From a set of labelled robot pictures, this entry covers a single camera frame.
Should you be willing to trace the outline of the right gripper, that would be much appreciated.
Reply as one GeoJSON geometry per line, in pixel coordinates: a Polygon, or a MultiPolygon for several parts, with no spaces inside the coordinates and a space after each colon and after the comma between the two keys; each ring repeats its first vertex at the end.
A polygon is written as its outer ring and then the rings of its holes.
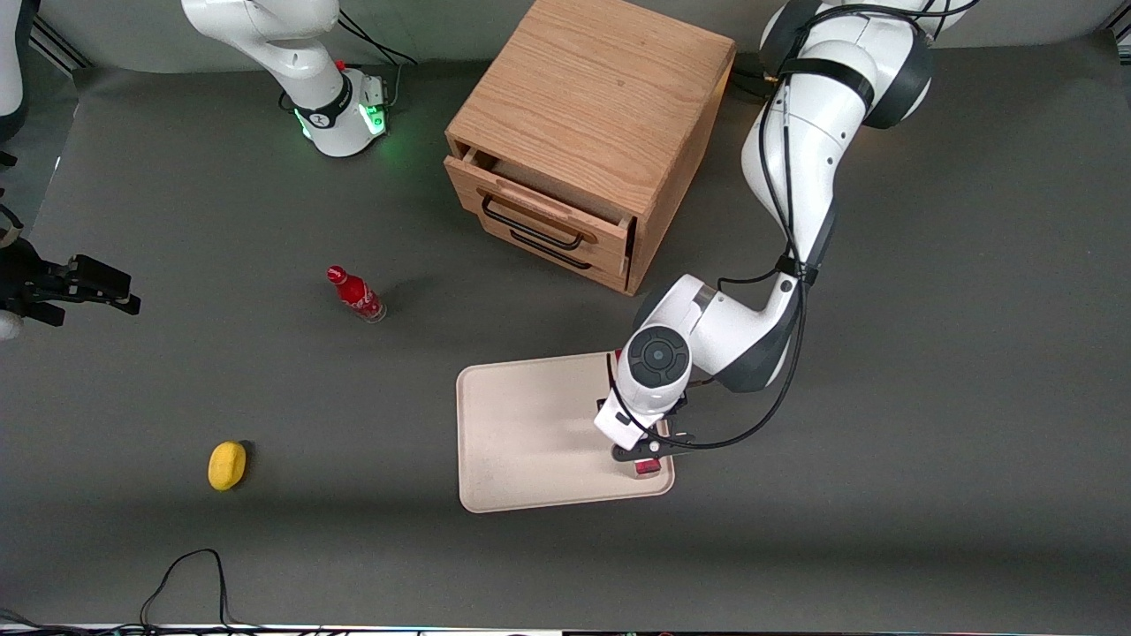
{"type": "Polygon", "coordinates": [[[140,313],[140,298],[129,298],[131,277],[124,270],[89,256],[74,256],[68,263],[45,261],[31,241],[20,235],[5,235],[1,250],[1,341],[12,341],[23,333],[26,319],[48,326],[64,325],[64,308],[72,306],[114,307],[121,313],[140,313]],[[81,296],[68,298],[64,295],[81,296]]]}

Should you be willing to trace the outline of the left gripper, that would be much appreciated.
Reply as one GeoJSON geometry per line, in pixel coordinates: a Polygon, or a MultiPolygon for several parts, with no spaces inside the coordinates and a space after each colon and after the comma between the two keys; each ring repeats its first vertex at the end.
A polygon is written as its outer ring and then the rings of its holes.
{"type": "Polygon", "coordinates": [[[650,440],[650,452],[653,455],[679,455],[691,452],[689,444],[696,442],[696,436],[679,429],[674,421],[666,421],[655,414],[644,414],[638,416],[639,424],[633,423],[618,399],[598,401],[598,409],[594,426],[605,437],[613,442],[611,447],[611,458],[619,463],[640,463],[648,459],[648,452],[645,447],[637,446],[641,440],[648,439],[646,427],[653,432],[650,440]]]}

